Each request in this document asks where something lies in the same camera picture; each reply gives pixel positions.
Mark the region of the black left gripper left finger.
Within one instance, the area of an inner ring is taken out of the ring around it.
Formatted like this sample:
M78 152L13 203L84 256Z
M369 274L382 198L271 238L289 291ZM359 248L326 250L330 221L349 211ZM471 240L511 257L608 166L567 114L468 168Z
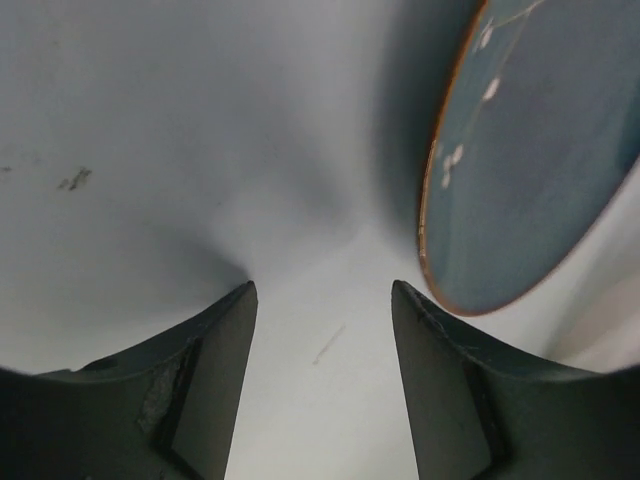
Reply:
M1 373L5 479L221 479L256 286L77 371Z

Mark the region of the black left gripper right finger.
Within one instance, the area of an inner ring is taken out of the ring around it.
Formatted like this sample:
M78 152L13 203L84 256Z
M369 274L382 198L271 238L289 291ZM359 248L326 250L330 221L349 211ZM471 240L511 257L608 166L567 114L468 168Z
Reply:
M639 370L595 373L529 354L404 281L392 320L423 479L635 479Z

